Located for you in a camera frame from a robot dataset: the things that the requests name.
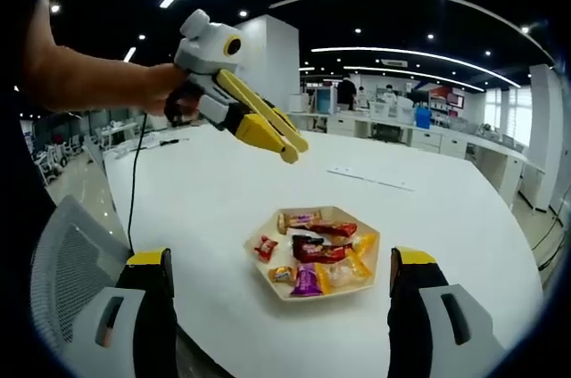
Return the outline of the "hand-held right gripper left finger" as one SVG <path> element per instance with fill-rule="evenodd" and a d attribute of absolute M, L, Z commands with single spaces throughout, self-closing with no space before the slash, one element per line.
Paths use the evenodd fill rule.
<path fill-rule="evenodd" d="M 176 377 L 176 339 L 170 249 L 140 251 L 76 316 L 66 366 L 76 377 Z"/>

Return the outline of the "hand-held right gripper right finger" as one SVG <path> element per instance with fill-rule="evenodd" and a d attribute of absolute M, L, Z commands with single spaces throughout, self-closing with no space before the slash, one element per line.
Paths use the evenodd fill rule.
<path fill-rule="evenodd" d="M 485 377 L 505 355 L 492 316 L 436 259 L 391 250 L 390 377 Z"/>

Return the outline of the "person's left hand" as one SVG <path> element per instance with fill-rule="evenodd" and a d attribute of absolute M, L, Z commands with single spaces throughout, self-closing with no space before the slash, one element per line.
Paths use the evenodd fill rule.
<path fill-rule="evenodd" d="M 188 73 L 173 63 L 146 69 L 143 108 L 155 116 L 176 119 L 195 119 L 201 93 L 188 82 Z"/>

